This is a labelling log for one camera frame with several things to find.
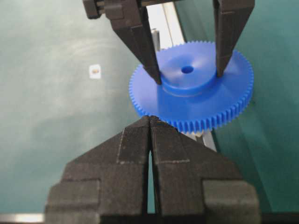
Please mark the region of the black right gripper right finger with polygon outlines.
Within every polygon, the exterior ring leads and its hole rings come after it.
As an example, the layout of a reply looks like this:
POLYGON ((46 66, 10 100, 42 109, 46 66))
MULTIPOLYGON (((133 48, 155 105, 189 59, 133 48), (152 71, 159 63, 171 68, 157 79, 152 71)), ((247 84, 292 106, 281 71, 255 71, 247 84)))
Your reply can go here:
POLYGON ((259 200, 228 158, 150 117, 157 209, 164 224, 257 224, 259 200))

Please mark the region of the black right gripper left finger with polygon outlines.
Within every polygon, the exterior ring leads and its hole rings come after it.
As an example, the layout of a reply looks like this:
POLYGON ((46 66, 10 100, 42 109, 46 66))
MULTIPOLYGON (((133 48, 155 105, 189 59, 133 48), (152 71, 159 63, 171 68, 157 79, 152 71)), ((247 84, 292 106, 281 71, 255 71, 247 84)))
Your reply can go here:
POLYGON ((69 162, 51 187, 47 224, 142 224, 147 215, 150 119, 69 162))

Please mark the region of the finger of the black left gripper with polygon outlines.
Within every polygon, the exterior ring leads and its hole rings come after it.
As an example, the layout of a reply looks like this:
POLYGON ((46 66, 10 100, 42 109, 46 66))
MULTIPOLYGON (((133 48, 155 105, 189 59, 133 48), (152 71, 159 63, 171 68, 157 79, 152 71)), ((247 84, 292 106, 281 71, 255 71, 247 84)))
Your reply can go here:
POLYGON ((88 19, 106 15, 113 31, 142 63, 151 78, 160 85, 160 70, 147 8, 139 0, 84 0, 83 5, 88 19))
POLYGON ((221 77, 253 11, 253 0, 214 0, 216 69, 221 77))

